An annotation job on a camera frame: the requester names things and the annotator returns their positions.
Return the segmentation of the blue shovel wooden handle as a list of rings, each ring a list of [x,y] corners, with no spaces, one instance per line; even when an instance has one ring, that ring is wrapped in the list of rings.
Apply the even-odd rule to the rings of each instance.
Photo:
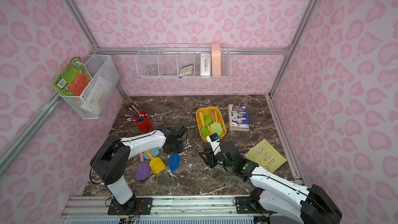
[[[171,172],[175,172],[180,165],[181,156],[177,153],[170,155],[169,169]]]

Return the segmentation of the teal plastic shovel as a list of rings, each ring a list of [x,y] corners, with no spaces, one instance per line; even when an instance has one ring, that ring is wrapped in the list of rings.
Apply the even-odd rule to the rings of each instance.
[[[155,157],[158,157],[158,156],[159,156],[160,150],[161,150],[161,147],[156,147],[156,148],[150,149],[149,151],[150,151],[150,153],[152,154],[152,156],[155,158]],[[145,152],[144,152],[144,158],[145,158],[146,160],[150,160],[150,157],[149,157]]]

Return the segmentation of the yellow plastic scoop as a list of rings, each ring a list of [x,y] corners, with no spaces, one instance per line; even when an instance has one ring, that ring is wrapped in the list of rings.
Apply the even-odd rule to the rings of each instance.
[[[147,150],[145,151],[145,153],[147,154],[147,156],[150,158],[150,168],[152,169],[152,171],[154,172],[154,174],[159,174],[161,173],[164,169],[165,169],[165,164],[164,162],[161,160],[161,158],[159,157],[154,157],[152,155],[152,153]]]

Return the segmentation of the light green shovel wooden handle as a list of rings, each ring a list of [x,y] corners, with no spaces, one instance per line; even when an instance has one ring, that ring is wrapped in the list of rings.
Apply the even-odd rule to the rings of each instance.
[[[222,128],[221,123],[218,120],[217,112],[214,110],[210,110],[209,113],[213,120],[213,123],[209,125],[212,133],[213,134],[216,133],[217,135],[222,136],[223,128]]]

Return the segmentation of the purple plastic shovel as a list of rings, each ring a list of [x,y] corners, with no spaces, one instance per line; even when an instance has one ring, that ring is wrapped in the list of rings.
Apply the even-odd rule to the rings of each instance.
[[[136,170],[136,180],[142,181],[150,176],[150,166],[145,162],[144,153],[140,153],[140,165]]]

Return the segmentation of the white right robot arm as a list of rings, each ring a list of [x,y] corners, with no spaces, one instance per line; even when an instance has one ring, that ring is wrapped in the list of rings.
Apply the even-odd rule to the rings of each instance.
[[[267,210],[300,224],[338,224],[342,212],[318,185],[307,187],[283,179],[245,158],[231,142],[221,142],[218,134],[207,138],[210,149],[200,153],[210,167],[222,166],[229,174],[255,187],[251,197]]]

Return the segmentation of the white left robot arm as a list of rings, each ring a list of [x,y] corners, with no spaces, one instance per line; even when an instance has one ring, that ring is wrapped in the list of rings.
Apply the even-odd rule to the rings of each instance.
[[[177,155],[182,151],[182,137],[186,132],[186,127],[177,123],[171,128],[157,129],[130,138],[110,136],[91,159],[90,167],[120,206],[134,208],[135,195],[124,177],[128,160],[145,153],[150,158],[147,167],[154,173],[160,173],[165,169],[165,164],[159,157],[155,158],[150,150],[161,147],[165,153]]]

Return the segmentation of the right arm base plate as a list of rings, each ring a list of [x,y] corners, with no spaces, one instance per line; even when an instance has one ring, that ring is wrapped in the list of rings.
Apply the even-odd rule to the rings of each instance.
[[[269,211],[264,209],[258,201],[248,196],[238,196],[233,200],[238,214],[268,214]]]

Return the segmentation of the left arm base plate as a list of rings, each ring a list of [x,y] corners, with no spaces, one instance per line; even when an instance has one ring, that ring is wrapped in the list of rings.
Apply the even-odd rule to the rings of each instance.
[[[115,198],[112,198],[108,206],[108,215],[127,215],[135,216],[150,215],[152,209],[153,198],[133,197],[127,203],[119,204]]]

